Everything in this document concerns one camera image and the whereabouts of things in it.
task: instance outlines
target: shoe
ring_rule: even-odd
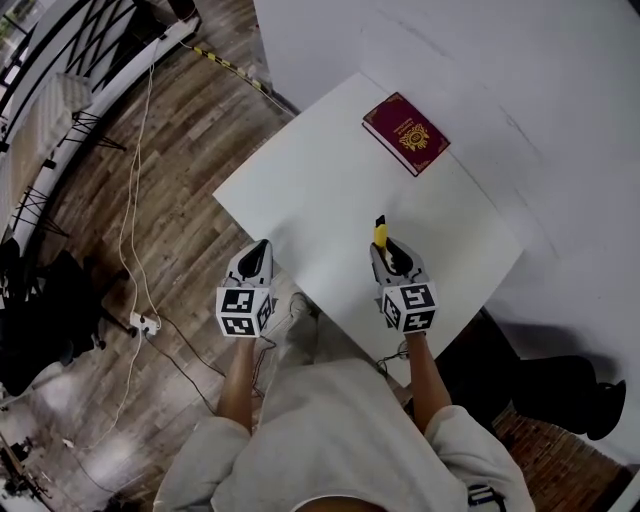
[[[304,293],[295,292],[289,302],[289,313],[294,318],[300,315],[311,315],[317,318],[320,314],[320,309]]]

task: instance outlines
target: white cable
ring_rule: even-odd
[[[138,341],[138,348],[136,349],[136,353],[133,355],[133,359],[131,359],[131,364],[129,365],[129,375],[127,376],[127,390],[124,392],[124,397],[122,398],[120,407],[118,407],[118,410],[116,411],[116,417],[114,418],[113,423],[109,427],[109,430],[107,430],[104,434],[102,434],[102,436],[100,436],[100,439],[98,439],[91,446],[86,446],[85,448],[82,448],[82,450],[93,450],[96,446],[98,446],[102,442],[102,440],[105,437],[107,437],[111,433],[111,431],[115,428],[116,423],[118,423],[118,419],[120,418],[120,413],[122,412],[122,409],[124,408],[124,404],[127,401],[127,397],[129,396],[129,389],[131,388],[131,374],[133,373],[133,364],[136,362],[136,359],[138,358],[138,354],[140,353],[140,348],[142,347],[142,331],[138,331],[138,338],[140,339],[140,341]]]
[[[142,167],[142,160],[140,158],[140,153],[141,153],[140,146],[141,146],[141,143],[142,143],[142,136],[144,134],[144,127],[145,127],[145,124],[146,124],[146,121],[147,121],[147,116],[149,115],[149,102],[151,100],[151,89],[153,87],[153,71],[155,69],[155,58],[156,58],[156,50],[157,49],[158,49],[158,45],[156,44],[156,46],[155,46],[155,48],[153,50],[153,56],[151,57],[151,66],[149,67],[149,83],[147,85],[147,99],[145,101],[144,115],[142,117],[142,123],[140,124],[140,132],[138,134],[138,144],[136,145],[136,150],[135,150],[135,153],[133,155],[133,161],[131,162],[131,169],[129,170],[129,196],[128,196],[128,199],[127,199],[127,208],[125,210],[124,219],[122,221],[122,228],[120,229],[120,236],[118,238],[118,254],[120,255],[120,262],[122,263],[122,266],[126,269],[127,273],[129,274],[129,276],[133,280],[133,285],[134,285],[134,288],[135,288],[135,294],[134,294],[134,297],[133,297],[133,304],[131,306],[131,313],[133,313],[135,311],[136,304],[138,302],[138,283],[137,283],[135,277],[133,276],[133,273],[131,272],[131,269],[129,268],[129,266],[125,262],[124,256],[122,254],[122,235],[124,234],[124,228],[127,225],[127,218],[129,217],[129,209],[131,207],[131,196],[132,196],[131,190],[133,188],[133,172],[134,172],[134,168],[135,168],[136,162],[137,162],[138,163],[138,170],[137,170],[137,177],[136,177],[136,192],[135,192],[135,195],[133,196],[133,214],[131,215],[131,249],[133,251],[133,255],[136,258],[136,261],[138,262],[138,266],[140,267],[140,270],[142,271],[142,276],[144,278],[144,286],[145,286],[145,290],[147,292],[147,299],[149,299],[149,304],[151,305],[151,308],[153,309],[153,312],[156,314],[156,316],[158,318],[158,329],[160,329],[162,321],[160,320],[160,315],[158,315],[158,311],[156,310],[156,307],[153,304],[153,301],[151,300],[151,294],[149,293],[149,285],[148,285],[148,282],[147,282],[147,274],[144,271],[144,267],[142,266],[142,262],[138,258],[138,254],[136,253],[136,249],[135,249],[135,245],[134,245],[134,230],[135,230],[135,223],[136,223],[136,211],[138,209],[138,192],[140,190],[140,172],[141,172],[141,167]],[[138,337],[139,337],[138,348],[136,349],[136,353],[134,354],[133,359],[131,360],[131,365],[129,366],[129,375],[127,376],[127,390],[125,391],[124,397],[122,398],[122,402],[120,403],[120,406],[118,407],[118,411],[116,412],[116,417],[114,418],[113,423],[111,424],[109,429],[104,434],[102,434],[100,439],[98,439],[91,446],[87,446],[85,448],[82,448],[82,450],[93,450],[96,446],[98,446],[102,442],[102,440],[105,437],[107,437],[107,435],[109,435],[109,433],[115,428],[116,424],[118,423],[118,419],[120,418],[120,413],[122,412],[122,409],[124,408],[124,404],[127,401],[127,397],[129,396],[129,389],[131,387],[131,374],[133,373],[133,364],[135,363],[135,360],[138,357],[138,354],[140,353],[140,348],[142,347],[142,331],[140,331],[140,330],[138,330]]]
[[[180,21],[182,21],[183,23],[186,22],[189,18],[191,18],[191,16],[193,16],[193,13],[197,11],[197,7],[193,7],[193,11],[191,11],[189,13],[189,16],[187,16],[186,18],[178,18]]]
[[[293,112],[291,112],[291,110],[286,108],[284,105],[281,105],[280,103],[278,103],[271,96],[269,96],[266,92],[264,92],[261,89],[256,89],[256,90],[258,92],[260,92],[265,98],[267,98],[271,103],[273,103],[276,107],[278,107],[280,110],[282,110],[284,113],[289,114],[291,117],[296,117],[296,115]]]
[[[149,293],[149,282],[147,279],[147,273],[144,270],[144,266],[142,265],[142,262],[140,261],[140,258],[138,257],[138,253],[136,252],[136,248],[135,248],[135,243],[134,243],[134,238],[135,238],[135,223],[136,223],[136,213],[138,210],[138,193],[140,190],[140,174],[141,174],[141,168],[142,168],[142,160],[141,160],[141,153],[142,153],[142,149],[141,149],[141,144],[142,144],[142,137],[144,135],[144,128],[147,122],[147,117],[149,115],[149,103],[151,101],[151,90],[153,88],[153,72],[155,70],[155,58],[156,58],[156,50],[158,49],[158,44],[159,42],[156,44],[154,50],[153,50],[153,56],[151,57],[151,65],[149,66],[149,81],[147,83],[147,99],[145,101],[145,107],[144,107],[144,115],[142,116],[142,122],[140,123],[140,131],[138,133],[138,143],[136,144],[136,150],[133,154],[133,160],[131,162],[131,169],[129,170],[129,195],[128,195],[128,199],[127,199],[127,208],[125,210],[125,215],[124,215],[124,219],[122,221],[122,228],[120,229],[120,236],[118,238],[118,254],[120,256],[120,261],[122,263],[122,266],[125,268],[125,270],[127,271],[127,273],[129,274],[129,276],[131,277],[131,279],[133,280],[133,285],[134,285],[134,297],[133,297],[133,304],[131,305],[131,314],[135,312],[136,309],[136,305],[138,303],[138,282],[136,281],[136,278],[133,276],[133,273],[131,272],[131,269],[129,268],[129,266],[126,264],[125,260],[124,260],[124,256],[122,254],[122,236],[124,234],[124,228],[127,225],[127,218],[129,216],[129,210],[131,208],[131,198],[133,197],[133,213],[131,215],[131,250],[133,252],[133,256],[136,259],[136,262],[138,263],[138,267],[140,268],[141,272],[142,272],[142,277],[144,280],[144,287],[145,287],[145,291],[147,294],[147,299],[149,300],[149,304],[151,305],[151,309],[153,310],[154,314],[156,315],[156,318],[158,320],[158,330],[160,330],[160,328],[162,327],[162,320],[160,319],[160,315],[158,314],[158,310],[155,307],[155,304],[153,303],[153,301],[151,300],[151,294]],[[136,167],[136,163],[138,164],[138,169],[136,171],[136,189],[135,189],[135,194],[132,193],[132,189],[133,189],[133,176],[134,176],[134,169]]]
[[[142,117],[142,124],[140,125],[140,133],[138,134],[138,144],[136,146],[136,152],[133,155],[133,166],[135,165],[135,161],[136,161],[136,157],[138,159],[138,170],[136,173],[136,193],[133,196],[133,214],[131,216],[131,251],[133,252],[133,256],[136,259],[136,262],[138,263],[138,267],[140,267],[140,271],[142,272],[142,278],[144,280],[144,288],[145,291],[147,293],[147,299],[149,300],[149,305],[151,306],[151,309],[153,309],[154,314],[156,315],[156,318],[158,320],[158,330],[160,330],[160,328],[162,327],[162,319],[160,318],[160,315],[158,314],[158,310],[156,309],[156,306],[154,305],[153,301],[151,300],[151,294],[149,293],[149,282],[147,279],[147,273],[144,270],[144,266],[142,265],[142,262],[140,261],[140,258],[138,257],[138,253],[136,252],[136,248],[135,248],[135,244],[134,244],[134,237],[135,237],[135,222],[136,222],[136,212],[138,211],[138,192],[140,190],[140,174],[142,173],[142,159],[140,157],[142,150],[141,150],[141,144],[142,144],[142,136],[144,134],[144,127],[146,125],[147,122],[147,116],[149,115],[149,102],[151,101],[151,90],[153,88],[153,71],[155,70],[155,56],[156,56],[156,49],[158,48],[158,46],[156,45],[156,48],[153,51],[153,58],[151,59],[151,67],[149,68],[149,83],[147,85],[147,101],[145,102],[145,107],[144,107],[144,116]]]

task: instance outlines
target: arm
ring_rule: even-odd
[[[447,469],[468,487],[489,485],[507,510],[533,511],[522,472],[505,447],[469,416],[451,405],[424,333],[407,334],[416,425]]]
[[[431,418],[451,405],[451,397],[442,382],[436,362],[429,351],[423,332],[406,335],[411,367],[411,393],[416,426],[424,434]]]
[[[239,423],[251,433],[251,387],[255,338],[238,338],[231,368],[222,386],[217,414]]]
[[[201,421],[176,455],[158,490],[155,512],[210,510],[216,487],[250,440],[254,346],[255,339],[237,340],[217,416]]]

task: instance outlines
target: white wall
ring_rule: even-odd
[[[255,4],[274,86],[296,106],[361,69],[448,135],[526,248],[490,311],[523,356],[587,353],[627,379],[598,447],[640,462],[640,17],[627,1]]]
[[[640,503],[640,473],[636,473],[631,483],[611,506],[609,512],[632,512]]]

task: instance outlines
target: passport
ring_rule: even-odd
[[[449,146],[449,140],[398,92],[364,116],[362,126],[414,176]]]

